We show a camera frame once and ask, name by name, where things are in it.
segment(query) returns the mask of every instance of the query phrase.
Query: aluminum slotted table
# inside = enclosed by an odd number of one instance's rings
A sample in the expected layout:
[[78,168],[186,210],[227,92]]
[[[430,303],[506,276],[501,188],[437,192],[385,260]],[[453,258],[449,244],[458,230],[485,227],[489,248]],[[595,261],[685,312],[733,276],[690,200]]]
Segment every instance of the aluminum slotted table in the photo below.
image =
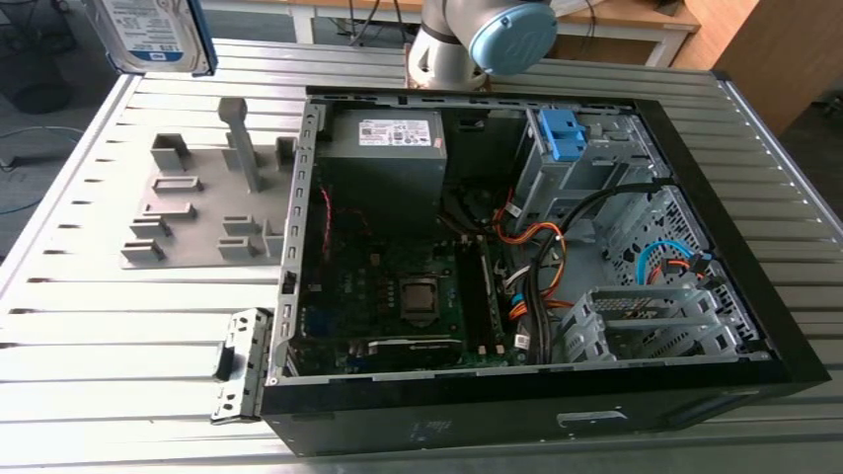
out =
[[213,427],[215,346],[231,311],[275,304],[278,267],[121,270],[153,137],[178,132],[189,146],[225,146],[217,106],[238,96],[249,100],[255,144],[273,145],[298,135],[306,85],[398,88],[405,81],[399,49],[223,39],[217,47],[214,77],[121,78],[0,270],[0,466],[843,470],[840,220],[730,82],[705,72],[565,61],[497,79],[495,90],[662,101],[834,380],[676,433],[390,453],[319,467],[295,458],[266,424]]

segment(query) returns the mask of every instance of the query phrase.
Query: motherboard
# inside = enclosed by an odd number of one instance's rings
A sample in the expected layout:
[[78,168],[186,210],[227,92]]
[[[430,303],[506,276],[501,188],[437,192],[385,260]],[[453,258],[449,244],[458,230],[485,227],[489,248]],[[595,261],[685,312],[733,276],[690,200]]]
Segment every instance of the motherboard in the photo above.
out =
[[518,363],[495,291],[499,250],[482,239],[334,239],[305,299],[301,373]]

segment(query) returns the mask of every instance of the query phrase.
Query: wire bundle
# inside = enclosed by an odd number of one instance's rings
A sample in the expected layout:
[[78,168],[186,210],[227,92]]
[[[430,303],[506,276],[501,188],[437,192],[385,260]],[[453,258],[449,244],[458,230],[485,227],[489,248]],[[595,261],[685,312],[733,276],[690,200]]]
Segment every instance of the wire bundle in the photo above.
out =
[[[678,267],[684,267],[686,270],[690,269],[690,263],[685,260],[669,260],[669,265],[677,265]],[[650,276],[648,276],[648,284],[653,284],[662,272],[662,266],[657,265],[650,272]]]
[[[575,208],[569,212],[566,218],[563,219],[559,229],[563,232],[569,232],[571,226],[577,222],[577,220],[583,217],[587,212],[598,205],[601,205],[609,198],[618,196],[621,194],[632,194],[632,193],[656,193],[658,192],[664,186],[670,185],[673,182],[670,180],[660,180],[654,183],[636,183],[629,185],[620,185],[614,188],[609,188],[606,190],[598,191],[593,195],[589,195],[575,206]],[[554,238],[549,236],[542,243],[542,248],[539,249],[539,253],[534,258],[530,271],[527,273],[527,280],[525,281],[525,302],[527,306],[527,312],[530,314],[537,315],[537,319],[539,320],[541,327],[550,326],[549,314],[545,307],[543,295],[539,290],[539,270],[542,268],[542,261],[545,260],[546,255],[551,251],[551,247],[554,246]],[[551,361],[551,346],[546,344],[541,346],[541,354],[538,357],[539,363],[543,361]]]
[[638,259],[638,265],[636,267],[636,281],[638,282],[638,284],[645,284],[646,282],[645,274],[648,273],[648,259],[650,258],[650,254],[653,254],[654,251],[664,245],[666,247],[674,247],[681,252],[681,254],[684,254],[684,257],[686,259],[690,259],[693,256],[693,251],[688,248],[688,246],[674,240],[658,240],[657,242],[650,244],[648,247],[645,247],[645,250],[642,251],[642,255]]
[[[561,246],[563,249],[563,257],[562,257],[559,266],[557,268],[557,274],[554,275],[554,280],[551,281],[551,285],[542,290],[542,297],[549,298],[557,291],[557,288],[559,287],[559,283],[563,280],[563,274],[566,273],[566,254],[569,253],[569,247],[566,244],[566,235],[563,234],[562,229],[554,222],[534,223],[518,237],[511,237],[506,235],[503,233],[503,228],[501,227],[501,220],[503,219],[506,207],[510,205],[511,201],[513,201],[513,190],[510,190],[510,195],[506,200],[506,205],[498,210],[493,219],[493,225],[495,228],[495,232],[498,234],[498,238],[507,244],[521,245],[530,242],[530,240],[542,230],[551,230],[557,234],[557,238],[561,241]],[[570,308],[573,305],[567,301],[549,300],[549,306]],[[515,320],[521,318],[526,313],[527,313],[527,303],[522,301],[515,305],[515,307],[510,311],[510,319]]]
[[[398,3],[398,0],[393,0],[393,5],[395,6],[395,16],[398,19],[398,28],[401,29],[401,39],[402,39],[402,42],[407,43],[407,26],[405,25],[405,19],[401,14],[401,5]],[[369,11],[367,19],[365,20],[361,33],[358,33],[357,28],[355,28],[355,3],[354,3],[354,0],[350,0],[349,11],[350,11],[350,17],[353,21],[353,39],[350,40],[350,46],[357,45],[363,39],[367,29],[370,28],[371,20],[375,14],[378,13],[378,8],[381,8],[381,0],[374,0],[374,5],[371,7],[371,10]],[[374,38],[378,38],[382,30],[383,30],[383,27],[381,27],[381,29],[378,30],[378,33],[375,34]]]

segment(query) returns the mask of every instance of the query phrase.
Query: blue plastic clip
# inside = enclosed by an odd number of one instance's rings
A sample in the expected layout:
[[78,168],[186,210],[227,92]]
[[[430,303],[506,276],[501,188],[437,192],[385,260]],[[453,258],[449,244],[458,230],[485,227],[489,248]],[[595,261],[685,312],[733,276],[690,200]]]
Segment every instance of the blue plastic clip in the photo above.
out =
[[578,161],[585,153],[585,125],[571,111],[545,110],[539,113],[545,134],[551,142],[555,161]]

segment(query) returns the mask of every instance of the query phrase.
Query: floor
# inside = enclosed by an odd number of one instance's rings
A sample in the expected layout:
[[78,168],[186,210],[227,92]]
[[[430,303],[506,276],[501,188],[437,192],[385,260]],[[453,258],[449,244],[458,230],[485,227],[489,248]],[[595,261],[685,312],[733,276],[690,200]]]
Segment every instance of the floor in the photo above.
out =
[[[90,27],[78,0],[71,0],[67,15],[79,48],[55,58],[75,96],[61,112],[29,116],[15,111],[0,97],[0,135],[34,125],[59,125],[86,129],[117,79],[105,50]],[[206,12],[214,35],[239,40],[295,41],[293,21],[287,17],[250,13]],[[327,20],[315,23],[317,41],[347,44],[338,27]],[[401,33],[394,28],[373,26],[363,43],[377,47],[401,47]],[[73,150],[75,134],[38,130],[3,139],[0,154],[26,157],[14,169],[0,168],[0,261],[9,254],[35,207],[46,193],[63,160]],[[825,118],[821,109],[809,109],[784,136],[784,144],[838,214],[843,213],[843,118]]]

